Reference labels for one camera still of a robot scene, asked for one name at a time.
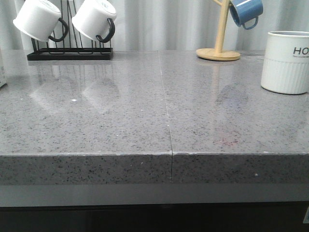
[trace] mug rack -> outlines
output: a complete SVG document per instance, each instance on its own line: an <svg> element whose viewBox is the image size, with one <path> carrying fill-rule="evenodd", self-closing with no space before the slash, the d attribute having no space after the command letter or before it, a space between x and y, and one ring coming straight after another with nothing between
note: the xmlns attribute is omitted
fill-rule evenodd
<svg viewBox="0 0 309 232"><path fill-rule="evenodd" d="M61 17L63 17L63 4L67 5L67 24L69 31L66 38L61 41L62 47L58 47L58 42L55 47L50 47L46 43L46 47L39 46L39 41L31 38L33 53L27 55L28 60L110 60L113 58L112 40L105 47L103 42L91 40L91 47L84 47L80 32L78 32L72 25L72 17L76 14L75 0L59 0L61 4Z"/></svg>
<svg viewBox="0 0 309 232"><path fill-rule="evenodd" d="M223 50L228 9L230 7L231 1L230 0L222 0L222 1L213 0L213 1L221 7L216 44L214 48L198 49L197 55L204 59L210 59L216 61L232 61L240 59L240 53L236 51Z"/></svg>

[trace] white curtain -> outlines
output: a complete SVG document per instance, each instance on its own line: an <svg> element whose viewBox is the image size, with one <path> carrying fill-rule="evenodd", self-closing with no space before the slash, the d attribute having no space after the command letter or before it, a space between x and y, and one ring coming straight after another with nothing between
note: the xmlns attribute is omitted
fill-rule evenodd
<svg viewBox="0 0 309 232"><path fill-rule="evenodd" d="M60 8L61 0L50 0ZM67 21L66 0L63 14ZM265 49L267 32L309 31L309 0L262 0L264 13L252 30L238 28L228 17L225 49ZM0 0L1 49L32 49L31 39L16 29L12 20L24 0ZM83 0L75 0L77 9ZM220 8L212 0L110 0L117 10L115 51L196 50L214 47ZM83 45L89 40L82 38Z"/></svg>

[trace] wooden mug tree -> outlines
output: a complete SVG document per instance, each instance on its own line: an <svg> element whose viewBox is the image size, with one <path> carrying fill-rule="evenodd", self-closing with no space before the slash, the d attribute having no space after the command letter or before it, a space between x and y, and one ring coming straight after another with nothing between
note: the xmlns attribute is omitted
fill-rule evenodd
<svg viewBox="0 0 309 232"><path fill-rule="evenodd" d="M223 42L225 37L225 28L228 16L228 9L230 7L230 0L213 0L221 6L218 34L215 48L201 48L197 50L197 55L204 59L218 60L218 61L232 61L240 58L240 54L235 51L224 51Z"/></svg>

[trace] mug handle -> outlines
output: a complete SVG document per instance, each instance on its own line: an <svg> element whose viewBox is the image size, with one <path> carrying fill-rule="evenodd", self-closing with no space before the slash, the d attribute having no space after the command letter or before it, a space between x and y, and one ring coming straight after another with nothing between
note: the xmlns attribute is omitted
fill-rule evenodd
<svg viewBox="0 0 309 232"><path fill-rule="evenodd" d="M250 30L250 29L254 28L254 27L257 25L258 21L259 21L259 17L256 17L256 18L255 18L255 23L254 23L251 27L248 27L248 28L247 28L247 27L245 26L245 24L243 24L243 28L245 28L245 30Z"/></svg>
<svg viewBox="0 0 309 232"><path fill-rule="evenodd" d="M109 40L112 39L112 37L115 34L114 21L111 18L108 18L107 21L110 25L110 32L108 33L108 35L104 39L102 39L102 37L100 35L96 35L96 39L99 40L101 43L107 43Z"/></svg>
<svg viewBox="0 0 309 232"><path fill-rule="evenodd" d="M64 33L63 33L63 36L60 38L60 39L56 39L55 37L53 36L48 36L48 38L54 42L61 42L64 40L64 38L67 36L68 34L68 31L69 31L69 26L67 25L67 23L62 19L62 18L59 18L58 21L60 21L62 23L62 25L64 26Z"/></svg>

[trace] gray speckled countertop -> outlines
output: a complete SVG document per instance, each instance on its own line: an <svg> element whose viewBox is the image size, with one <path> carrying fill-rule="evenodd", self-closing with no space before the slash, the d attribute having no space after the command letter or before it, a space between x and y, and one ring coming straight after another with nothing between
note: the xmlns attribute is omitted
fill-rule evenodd
<svg viewBox="0 0 309 232"><path fill-rule="evenodd" d="M0 185L309 183L309 95L260 87L263 52L2 51Z"/></svg>

